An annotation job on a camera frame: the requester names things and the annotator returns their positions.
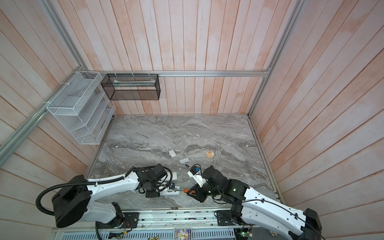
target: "gray metal panel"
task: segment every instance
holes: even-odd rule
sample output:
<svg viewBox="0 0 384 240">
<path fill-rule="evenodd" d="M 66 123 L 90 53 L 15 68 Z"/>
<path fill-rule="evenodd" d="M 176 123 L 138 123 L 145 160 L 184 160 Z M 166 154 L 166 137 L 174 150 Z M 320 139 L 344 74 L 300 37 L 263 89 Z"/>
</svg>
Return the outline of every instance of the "gray metal panel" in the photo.
<svg viewBox="0 0 384 240">
<path fill-rule="evenodd" d="M 123 236 L 123 239 L 130 240 L 147 240 L 150 237 L 159 236 L 161 240 L 173 239 L 173 229 L 168 230 L 135 230 L 131 231 Z M 120 231 L 99 231 L 102 239 L 108 239 L 109 233 Z M 220 229 L 193 229 L 193 240 L 205 240 L 205 239 L 234 239 L 235 233 L 233 228 L 220 228 Z M 97 239 L 96 232 L 65 232 L 60 240 L 93 240 Z"/>
</svg>

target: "white sponge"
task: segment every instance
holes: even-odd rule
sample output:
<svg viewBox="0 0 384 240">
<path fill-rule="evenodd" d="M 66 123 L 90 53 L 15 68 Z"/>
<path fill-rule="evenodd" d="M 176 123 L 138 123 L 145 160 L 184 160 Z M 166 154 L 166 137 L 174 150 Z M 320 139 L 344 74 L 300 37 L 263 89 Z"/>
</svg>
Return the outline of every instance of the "white sponge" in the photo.
<svg viewBox="0 0 384 240">
<path fill-rule="evenodd" d="M 180 160 L 180 163 L 181 163 L 181 164 L 184 164 L 184 163 L 186 163 L 186 162 L 189 162 L 189 158 L 184 158 L 184 159 L 181 159 L 181 160 Z"/>
<path fill-rule="evenodd" d="M 171 151 L 169 151 L 169 155 L 170 155 L 170 157 L 174 157 L 174 156 L 176 156 L 176 153 L 175 153 L 175 151 L 171 150 Z"/>
</svg>

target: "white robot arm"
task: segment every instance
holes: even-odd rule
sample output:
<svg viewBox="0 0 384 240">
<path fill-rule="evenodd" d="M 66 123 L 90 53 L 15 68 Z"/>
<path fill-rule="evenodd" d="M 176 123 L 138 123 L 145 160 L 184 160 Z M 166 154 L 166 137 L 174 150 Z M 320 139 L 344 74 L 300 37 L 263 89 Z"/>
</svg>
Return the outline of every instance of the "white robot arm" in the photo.
<svg viewBox="0 0 384 240">
<path fill-rule="evenodd" d="M 221 200 L 232 204 L 231 210 L 216 211 L 218 222 L 222 220 L 221 222 L 228 225 L 258 225 L 293 240 L 319 240 L 321 237 L 320 220 L 317 213 L 311 209 L 302 211 L 281 204 L 246 183 L 227 179 L 212 165 L 202 172 L 201 166 L 195 164 L 188 175 L 197 182 L 187 191 L 188 196 L 200 202 L 211 196 L 214 201 Z M 179 195 L 180 188 L 171 182 L 176 178 L 175 172 L 160 164 L 132 167 L 126 174 L 102 179 L 84 179 L 83 175 L 79 175 L 66 184 L 44 190 L 37 197 L 36 206 L 43 213 L 54 215 L 56 226 L 59 228 L 79 220 L 100 222 L 108 228 L 119 227 L 125 218 L 119 204 L 104 204 L 96 200 L 128 190 L 140 192 L 140 189 L 140 193 L 145 193 L 146 197 Z M 41 198 L 58 188 L 61 188 L 60 191 L 52 198 L 54 211 L 49 211 L 41 205 Z"/>
<path fill-rule="evenodd" d="M 115 202 L 105 204 L 96 200 L 114 193 L 136 189 L 142 194 L 145 193 L 148 198 L 179 195 L 180 187 L 171 183 L 176 179 L 176 172 L 171 172 L 160 164 L 132 167 L 126 174 L 100 179 L 84 179 L 83 175 L 79 175 L 66 184 L 44 190 L 37 197 L 36 206 L 43 213 L 54 215 L 58 228 L 67 227 L 79 220 L 101 222 L 114 228 L 124 223 L 124 214 L 119 204 Z M 58 188 L 61 188 L 60 191 L 52 197 L 53 211 L 49 211 L 41 205 L 41 198 L 49 191 Z"/>
<path fill-rule="evenodd" d="M 317 213 L 286 206 L 257 192 L 247 184 L 227 179 L 211 165 L 204 170 L 195 164 L 188 172 L 197 182 L 187 195 L 204 202 L 207 196 L 214 201 L 232 204 L 231 210 L 216 211 L 221 222 L 228 225 L 252 224 L 269 229 L 293 240 L 319 240 L 321 224 Z"/>
</svg>

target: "black motor housing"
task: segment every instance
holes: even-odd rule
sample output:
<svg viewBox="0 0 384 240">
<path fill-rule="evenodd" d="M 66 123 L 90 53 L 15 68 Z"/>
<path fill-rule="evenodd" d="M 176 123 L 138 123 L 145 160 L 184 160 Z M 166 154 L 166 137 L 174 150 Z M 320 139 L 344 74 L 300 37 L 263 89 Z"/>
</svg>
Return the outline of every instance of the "black motor housing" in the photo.
<svg viewBox="0 0 384 240">
<path fill-rule="evenodd" d="M 158 197 L 159 192 L 156 193 L 157 181 L 162 179 L 167 172 L 161 164 L 157 164 L 155 167 L 148 169 L 147 167 L 137 167 L 133 170 L 138 177 L 139 185 L 136 189 L 144 189 L 147 192 L 155 193 L 154 197 Z"/>
<path fill-rule="evenodd" d="M 312 209 L 306 209 L 304 211 L 304 215 L 306 216 L 306 223 L 304 227 L 301 227 L 303 233 L 298 236 L 289 231 L 288 234 L 292 237 L 293 240 L 321 240 L 319 233 L 321 234 L 322 226 L 317 212 Z"/>
<path fill-rule="evenodd" d="M 83 175 L 72 178 L 72 182 L 85 182 Z M 67 227 L 77 222 L 87 210 L 92 191 L 86 185 L 63 187 L 52 197 L 56 226 Z"/>
</svg>

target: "marble tabletop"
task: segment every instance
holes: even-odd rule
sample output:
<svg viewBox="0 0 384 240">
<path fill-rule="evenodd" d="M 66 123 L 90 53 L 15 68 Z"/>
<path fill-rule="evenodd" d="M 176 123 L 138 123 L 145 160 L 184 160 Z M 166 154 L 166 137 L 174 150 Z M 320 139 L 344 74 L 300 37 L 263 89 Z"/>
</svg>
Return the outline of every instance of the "marble tabletop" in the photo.
<svg viewBox="0 0 384 240">
<path fill-rule="evenodd" d="M 174 150 L 171 158 L 168 151 Z M 206 157 L 213 151 L 212 159 Z M 228 179 L 238 179 L 268 197 L 274 197 L 271 182 L 244 114 L 118 116 L 103 145 L 91 177 L 108 177 L 126 172 L 130 167 L 158 163 L 177 172 L 175 181 L 181 189 L 196 182 L 187 175 L 187 164 L 213 165 Z M 179 196 L 147 199 L 145 194 L 127 191 L 102 198 L 117 202 L 124 209 L 167 209 L 230 207 L 207 198 L 204 203 L 180 192 Z"/>
</svg>

